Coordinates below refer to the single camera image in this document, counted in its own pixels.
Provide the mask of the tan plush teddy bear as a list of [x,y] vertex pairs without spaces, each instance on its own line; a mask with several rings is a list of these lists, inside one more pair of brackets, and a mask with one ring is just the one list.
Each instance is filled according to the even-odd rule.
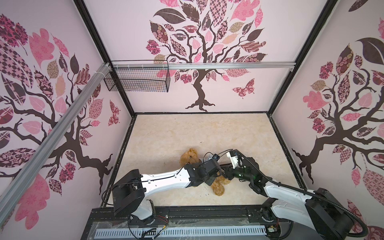
[[[198,152],[194,148],[190,148],[188,151],[183,153],[180,158],[181,167],[185,166],[186,164],[197,163],[202,163],[202,160],[199,159]],[[223,176],[218,176],[211,184],[211,189],[216,196],[222,196],[225,193],[225,185],[228,185],[230,182],[230,180],[224,178]]]

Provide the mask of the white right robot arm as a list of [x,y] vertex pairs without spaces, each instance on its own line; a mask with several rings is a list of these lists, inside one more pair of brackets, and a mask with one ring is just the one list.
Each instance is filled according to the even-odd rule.
[[265,220],[286,219],[315,230],[325,240],[343,240],[352,230],[354,219],[328,190],[285,187],[264,176],[254,159],[235,151],[226,155],[231,161],[231,166],[223,168],[226,178],[248,182],[256,194],[267,198],[261,209]]

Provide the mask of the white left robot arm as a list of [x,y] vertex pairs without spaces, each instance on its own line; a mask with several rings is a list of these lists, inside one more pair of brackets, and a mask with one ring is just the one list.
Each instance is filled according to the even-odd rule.
[[207,162],[186,164],[179,170],[161,174],[141,174],[131,170],[112,187],[115,217],[133,215],[141,221],[155,216],[155,208],[149,196],[172,190],[211,185],[215,178],[224,173],[217,159]]

